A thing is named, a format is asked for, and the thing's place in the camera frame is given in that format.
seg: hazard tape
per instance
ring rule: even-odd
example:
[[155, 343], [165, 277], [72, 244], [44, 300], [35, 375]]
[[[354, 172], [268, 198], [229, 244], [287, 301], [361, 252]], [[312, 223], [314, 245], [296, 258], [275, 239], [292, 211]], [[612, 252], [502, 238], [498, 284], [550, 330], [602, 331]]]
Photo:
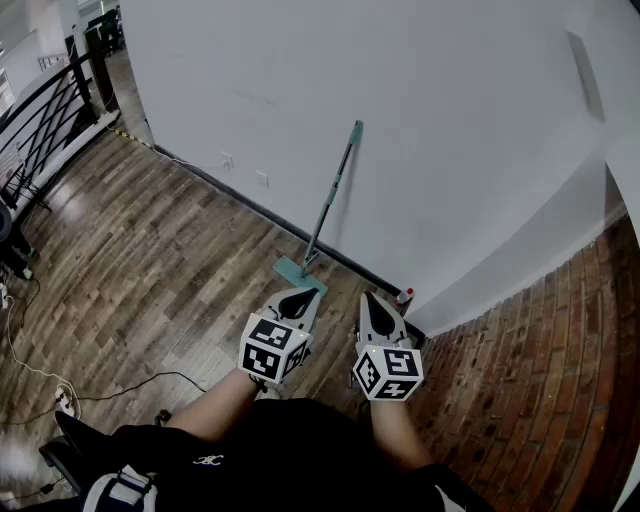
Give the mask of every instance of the hazard tape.
[[150, 144], [148, 144], [147, 142], [140, 140], [138, 137], [134, 137], [133, 135], [129, 135], [126, 132], [123, 132], [121, 130], [113, 130], [113, 133], [115, 133], [116, 135], [120, 135], [121, 137], [124, 137], [125, 139], [131, 139], [131, 140], [135, 140], [136, 142], [139, 142], [140, 144], [147, 146], [149, 149], [153, 149], [151, 147]]

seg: white logo on clothing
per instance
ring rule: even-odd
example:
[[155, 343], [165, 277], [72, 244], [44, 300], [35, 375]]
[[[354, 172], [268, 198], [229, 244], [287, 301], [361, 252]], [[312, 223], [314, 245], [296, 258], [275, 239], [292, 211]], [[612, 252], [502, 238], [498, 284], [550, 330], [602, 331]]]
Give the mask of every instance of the white logo on clothing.
[[221, 463], [216, 462], [218, 459], [224, 459], [224, 455], [209, 455], [208, 457], [199, 457], [198, 460], [194, 460], [194, 464], [201, 464], [203, 466], [219, 466]]

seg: person's right arm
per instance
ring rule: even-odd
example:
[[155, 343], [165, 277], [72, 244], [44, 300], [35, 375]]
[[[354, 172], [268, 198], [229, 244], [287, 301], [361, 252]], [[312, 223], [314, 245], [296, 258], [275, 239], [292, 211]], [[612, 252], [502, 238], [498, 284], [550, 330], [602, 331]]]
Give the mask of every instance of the person's right arm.
[[373, 437], [389, 461], [401, 471], [433, 464], [404, 402], [372, 401]]

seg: electrical outlet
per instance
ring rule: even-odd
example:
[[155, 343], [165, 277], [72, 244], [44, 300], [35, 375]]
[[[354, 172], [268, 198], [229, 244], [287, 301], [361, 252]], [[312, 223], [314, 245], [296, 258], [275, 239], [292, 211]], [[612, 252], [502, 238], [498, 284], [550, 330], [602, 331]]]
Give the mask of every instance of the electrical outlet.
[[233, 157], [225, 151], [222, 151], [222, 167], [233, 169]]
[[258, 169], [256, 169], [256, 176], [258, 177], [258, 183], [260, 183], [260, 185], [269, 188], [269, 176]]

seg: mop pole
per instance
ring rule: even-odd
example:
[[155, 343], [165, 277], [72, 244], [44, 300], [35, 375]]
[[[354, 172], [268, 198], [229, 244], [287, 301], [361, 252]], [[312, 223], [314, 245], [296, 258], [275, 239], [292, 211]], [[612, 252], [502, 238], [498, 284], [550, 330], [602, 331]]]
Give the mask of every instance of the mop pole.
[[340, 167], [338, 168], [336, 177], [333, 180], [331, 189], [329, 190], [329, 195], [327, 196], [327, 200], [324, 202], [324, 206], [322, 207], [322, 212], [320, 213], [320, 217], [318, 217], [318, 221], [316, 222], [316, 227], [313, 229], [313, 235], [311, 236], [311, 240], [309, 240], [307, 251], [304, 253], [304, 261], [302, 263], [302, 268], [300, 269], [301, 277], [304, 277], [307, 275], [307, 269], [309, 268], [309, 265], [311, 264], [313, 259], [318, 255], [318, 252], [314, 251], [316, 247], [316, 242], [318, 241], [318, 235], [320, 234], [320, 230], [322, 229], [324, 220], [327, 217], [327, 213], [329, 212], [329, 207], [331, 206], [331, 203], [333, 203], [333, 199], [336, 197], [336, 193], [338, 192], [338, 186], [340, 185], [340, 180], [342, 179], [342, 173], [344, 172], [344, 168], [347, 165], [347, 160], [349, 160], [351, 149], [355, 144], [358, 143], [361, 136], [362, 136], [362, 121], [356, 121], [356, 124], [353, 126], [353, 130], [351, 130], [351, 136], [349, 137], [349, 143], [347, 144], [347, 148], [344, 150], [344, 155], [342, 156], [342, 162], [340, 162]]

